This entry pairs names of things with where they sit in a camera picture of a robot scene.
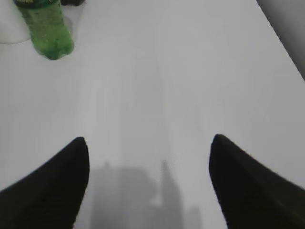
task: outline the bottle label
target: bottle label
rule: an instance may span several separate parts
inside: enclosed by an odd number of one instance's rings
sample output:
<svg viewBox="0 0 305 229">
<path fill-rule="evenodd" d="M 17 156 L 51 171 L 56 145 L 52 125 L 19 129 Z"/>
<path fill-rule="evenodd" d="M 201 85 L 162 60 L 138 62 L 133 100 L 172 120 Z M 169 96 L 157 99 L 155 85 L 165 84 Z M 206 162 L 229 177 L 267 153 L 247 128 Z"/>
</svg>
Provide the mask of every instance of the bottle label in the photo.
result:
<svg viewBox="0 0 305 229">
<path fill-rule="evenodd" d="M 52 5 L 59 0 L 14 0 L 18 7 L 27 9 L 38 9 L 48 5 Z"/>
</svg>

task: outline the white table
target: white table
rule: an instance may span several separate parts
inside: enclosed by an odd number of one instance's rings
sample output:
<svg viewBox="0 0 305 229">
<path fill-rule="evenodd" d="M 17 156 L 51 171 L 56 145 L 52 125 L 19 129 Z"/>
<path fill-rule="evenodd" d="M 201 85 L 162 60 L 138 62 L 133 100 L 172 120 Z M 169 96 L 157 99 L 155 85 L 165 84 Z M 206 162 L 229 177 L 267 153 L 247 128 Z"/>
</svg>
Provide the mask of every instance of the white table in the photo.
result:
<svg viewBox="0 0 305 229">
<path fill-rule="evenodd" d="M 167 160 L 184 211 L 198 206 L 204 229 L 224 229 L 208 173 L 217 133 L 305 187 L 305 85 L 254 0 L 76 11 L 75 49 L 58 61 L 30 41 L 0 45 L 0 189 L 84 136 L 93 171 L 139 167 L 158 184 Z M 91 180 L 77 229 L 89 228 L 92 192 Z"/>
</svg>

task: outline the black object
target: black object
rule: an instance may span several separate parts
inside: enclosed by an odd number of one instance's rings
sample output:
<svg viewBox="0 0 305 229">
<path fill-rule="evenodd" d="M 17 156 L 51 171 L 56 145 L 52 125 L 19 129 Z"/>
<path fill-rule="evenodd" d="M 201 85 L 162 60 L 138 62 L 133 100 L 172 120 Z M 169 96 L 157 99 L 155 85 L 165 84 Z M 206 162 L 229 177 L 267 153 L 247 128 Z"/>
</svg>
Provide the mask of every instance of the black object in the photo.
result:
<svg viewBox="0 0 305 229">
<path fill-rule="evenodd" d="M 72 229 L 89 172 L 88 149 L 78 137 L 0 192 L 0 229 Z"/>
<path fill-rule="evenodd" d="M 305 191 L 223 135 L 214 138 L 209 169 L 229 229 L 305 229 Z"/>
<path fill-rule="evenodd" d="M 72 5 L 72 6 L 79 6 L 81 5 L 85 0 L 61 0 L 61 4 L 63 6 L 65 5 Z"/>
</svg>

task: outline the green plastic bottle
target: green plastic bottle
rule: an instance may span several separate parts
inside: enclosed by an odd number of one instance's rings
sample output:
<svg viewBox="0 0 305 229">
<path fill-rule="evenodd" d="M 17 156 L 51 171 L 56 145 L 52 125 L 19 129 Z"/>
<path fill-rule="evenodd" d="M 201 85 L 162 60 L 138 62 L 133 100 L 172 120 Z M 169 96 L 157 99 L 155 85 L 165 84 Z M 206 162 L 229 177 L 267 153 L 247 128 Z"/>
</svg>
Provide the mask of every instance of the green plastic bottle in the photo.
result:
<svg viewBox="0 0 305 229">
<path fill-rule="evenodd" d="M 64 24 L 60 0 L 14 0 L 29 29 L 36 51 L 56 60 L 73 51 L 74 44 Z"/>
</svg>

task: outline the bottle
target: bottle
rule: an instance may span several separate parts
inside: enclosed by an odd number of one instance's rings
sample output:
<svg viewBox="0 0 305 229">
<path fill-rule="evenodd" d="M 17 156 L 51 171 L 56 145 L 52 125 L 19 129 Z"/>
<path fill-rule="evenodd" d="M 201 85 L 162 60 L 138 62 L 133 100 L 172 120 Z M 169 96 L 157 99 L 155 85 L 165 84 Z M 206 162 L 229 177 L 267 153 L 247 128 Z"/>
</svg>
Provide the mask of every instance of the bottle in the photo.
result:
<svg viewBox="0 0 305 229">
<path fill-rule="evenodd" d="M 36 51 L 56 60 L 73 51 L 74 44 L 64 24 L 60 0 L 14 0 L 30 30 Z"/>
<path fill-rule="evenodd" d="M 81 5 L 85 0 L 61 0 L 61 4 L 63 6 L 66 5 L 73 5 L 73 6 L 79 6 Z"/>
</svg>

